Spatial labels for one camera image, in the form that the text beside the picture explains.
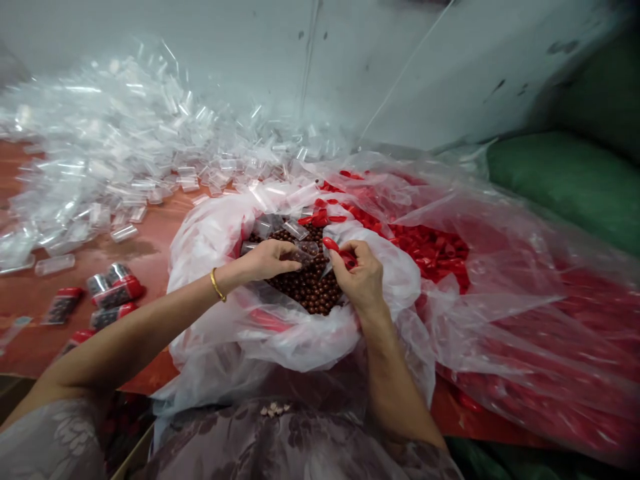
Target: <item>green bag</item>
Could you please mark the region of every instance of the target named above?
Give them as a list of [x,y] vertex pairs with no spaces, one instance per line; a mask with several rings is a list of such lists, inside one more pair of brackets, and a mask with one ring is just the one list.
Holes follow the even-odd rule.
[[640,257],[640,169],[570,133],[492,145],[491,181]]
[[622,35],[592,56],[551,120],[640,165],[640,31]]
[[465,480],[631,480],[634,474],[580,453],[446,438]]

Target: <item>heap of brown beads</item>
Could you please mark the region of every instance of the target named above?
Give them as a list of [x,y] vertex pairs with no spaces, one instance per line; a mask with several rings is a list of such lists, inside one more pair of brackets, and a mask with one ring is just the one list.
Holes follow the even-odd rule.
[[[273,288],[280,290],[302,305],[312,315],[328,315],[334,305],[340,300],[342,290],[338,286],[333,270],[322,277],[322,272],[329,259],[322,253],[323,227],[305,226],[309,235],[303,241],[314,241],[318,244],[319,253],[302,270],[283,273],[270,280],[266,280]],[[294,242],[295,238],[286,230],[272,233],[269,238]],[[254,234],[249,237],[251,242],[261,242],[262,239]]]

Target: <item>orange tabletop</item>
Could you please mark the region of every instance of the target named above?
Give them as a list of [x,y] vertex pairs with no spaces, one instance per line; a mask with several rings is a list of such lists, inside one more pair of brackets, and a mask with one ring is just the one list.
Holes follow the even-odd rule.
[[[30,160],[22,145],[0,141],[0,228],[8,223],[8,199],[20,192],[15,180],[18,167]],[[76,264],[46,277],[36,277],[33,269],[0,277],[0,337],[21,316],[32,317],[0,357],[0,374],[37,378],[62,350],[69,337],[89,326],[95,307],[83,298],[65,325],[40,325],[55,293],[65,287],[85,288],[86,279],[103,273],[113,262],[126,264],[142,285],[146,295],[137,301],[144,305],[164,295],[169,280],[167,262],[170,245],[186,213],[193,207],[191,199],[203,193],[178,191],[162,205],[151,205],[143,223],[136,224],[139,234],[122,243],[100,235],[74,251]],[[36,260],[48,258],[44,250],[35,252]],[[134,379],[122,387],[124,391],[150,395],[174,378],[168,350],[162,351]],[[444,435],[500,441],[533,447],[548,447],[542,438],[488,411],[472,412],[458,404],[455,387],[438,378],[433,416]]]

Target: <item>bangle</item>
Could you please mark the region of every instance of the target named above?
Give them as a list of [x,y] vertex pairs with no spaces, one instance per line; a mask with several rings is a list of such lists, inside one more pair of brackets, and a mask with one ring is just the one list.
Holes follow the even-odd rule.
[[222,292],[220,291],[220,289],[218,288],[218,284],[215,282],[215,269],[217,267],[214,267],[213,270],[211,270],[211,274],[209,275],[211,277],[211,284],[213,285],[213,288],[215,289],[216,293],[218,294],[218,296],[220,296],[220,300],[222,300],[222,302],[226,302],[227,301],[227,296],[223,295]]

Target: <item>gray floral dress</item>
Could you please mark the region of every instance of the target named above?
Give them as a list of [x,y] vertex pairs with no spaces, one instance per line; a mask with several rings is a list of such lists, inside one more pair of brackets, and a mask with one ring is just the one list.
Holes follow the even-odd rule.
[[[2,479],[103,479],[98,412],[62,400],[0,435]],[[162,436],[148,479],[461,479],[442,450],[408,443],[392,459],[353,419],[256,399],[184,412]]]

